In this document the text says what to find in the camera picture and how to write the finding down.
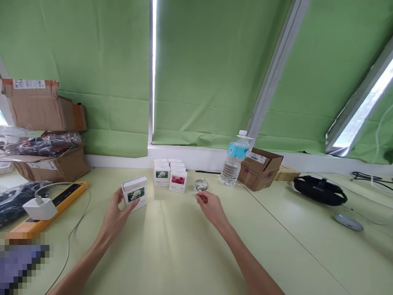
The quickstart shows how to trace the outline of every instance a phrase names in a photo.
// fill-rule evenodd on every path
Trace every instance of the plastic water bottle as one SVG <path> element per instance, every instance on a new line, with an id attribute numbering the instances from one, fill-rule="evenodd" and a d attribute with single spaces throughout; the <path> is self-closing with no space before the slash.
<path id="1" fill-rule="evenodd" d="M 246 157 L 252 138 L 247 137 L 246 130 L 240 130 L 239 134 L 229 144 L 228 155 L 221 171 L 220 181 L 227 186 L 234 186 L 239 176 L 240 166 Z"/>

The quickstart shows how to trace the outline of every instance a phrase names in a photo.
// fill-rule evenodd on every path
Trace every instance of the computer mouse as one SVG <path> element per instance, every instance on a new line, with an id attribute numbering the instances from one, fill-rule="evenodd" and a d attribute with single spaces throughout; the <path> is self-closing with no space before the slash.
<path id="1" fill-rule="evenodd" d="M 364 230 L 363 225 L 361 225 L 359 222 L 357 222 L 356 220 L 353 220 L 351 218 L 348 218 L 342 214 L 334 215 L 334 219 L 337 220 L 342 225 L 345 225 L 346 227 L 349 227 L 350 229 L 353 229 L 355 231 L 363 231 Z"/>

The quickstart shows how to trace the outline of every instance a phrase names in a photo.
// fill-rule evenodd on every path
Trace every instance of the human hand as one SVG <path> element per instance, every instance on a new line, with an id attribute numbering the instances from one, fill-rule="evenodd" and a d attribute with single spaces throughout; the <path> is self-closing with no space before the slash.
<path id="1" fill-rule="evenodd" d="M 119 188 L 112 196 L 108 210 L 105 213 L 104 221 L 98 233 L 96 243 L 109 247 L 117 238 L 120 231 L 126 224 L 128 215 L 139 203 L 139 199 L 133 200 L 126 209 L 120 210 L 119 203 L 123 200 L 123 190 Z"/>
<path id="2" fill-rule="evenodd" d="M 195 195 L 198 204 L 206 218 L 220 231 L 229 224 L 222 208 L 220 198 L 208 191 L 202 191 Z"/>

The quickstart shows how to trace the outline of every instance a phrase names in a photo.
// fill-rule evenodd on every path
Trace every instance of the product box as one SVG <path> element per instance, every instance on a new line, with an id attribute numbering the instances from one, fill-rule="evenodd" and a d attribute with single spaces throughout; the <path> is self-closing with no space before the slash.
<path id="1" fill-rule="evenodd" d="M 284 157 L 253 148 L 242 162 L 238 180 L 252 191 L 268 188 L 273 182 Z"/>
<path id="2" fill-rule="evenodd" d="M 170 162 L 171 167 L 177 166 L 177 167 L 185 167 L 183 163 L 177 163 L 177 162 Z"/>
<path id="3" fill-rule="evenodd" d="M 56 158 L 2 154 L 0 162 L 13 162 L 20 175 L 30 181 L 73 182 L 90 171 L 83 146 L 70 149 Z"/>
<path id="4" fill-rule="evenodd" d="M 274 180 L 277 181 L 293 181 L 295 178 L 300 176 L 300 172 L 293 170 L 288 166 L 280 165 L 280 169 Z"/>
<path id="5" fill-rule="evenodd" d="M 167 166 L 167 167 L 169 167 L 169 162 L 154 162 L 154 166 Z"/>
<path id="6" fill-rule="evenodd" d="M 13 163 L 0 163 L 0 174 L 10 173 L 14 170 L 15 166 Z"/>
<path id="7" fill-rule="evenodd" d="M 187 182 L 187 172 L 179 170 L 171 170 L 169 190 L 176 193 L 185 192 L 185 184 Z"/>
<path id="8" fill-rule="evenodd" d="M 30 130 L 87 130 L 85 109 L 57 95 L 58 81 L 2 79 L 15 126 Z"/>
<path id="9" fill-rule="evenodd" d="M 154 186 L 169 186 L 169 166 L 154 167 Z"/>
<path id="10" fill-rule="evenodd" d="M 185 167 L 171 166 L 171 170 L 187 171 Z"/>
<path id="11" fill-rule="evenodd" d="M 128 206 L 128 204 L 133 200 L 139 198 L 138 205 L 136 205 L 136 207 L 131 212 L 134 212 L 139 208 L 147 205 L 146 185 L 147 178 L 145 176 L 139 176 L 133 180 L 127 180 L 123 182 L 122 189 L 126 206 Z"/>
<path id="12" fill-rule="evenodd" d="M 156 162 L 168 162 L 168 159 L 155 159 L 154 163 Z"/>

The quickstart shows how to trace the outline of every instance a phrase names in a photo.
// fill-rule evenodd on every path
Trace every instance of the black vr headset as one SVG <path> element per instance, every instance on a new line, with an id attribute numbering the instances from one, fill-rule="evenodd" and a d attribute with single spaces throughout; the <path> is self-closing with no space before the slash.
<path id="1" fill-rule="evenodd" d="M 322 204 L 329 206 L 340 206 L 348 201 L 341 187 L 326 182 L 326 178 L 318 179 L 309 175 L 294 179 L 295 189 Z"/>

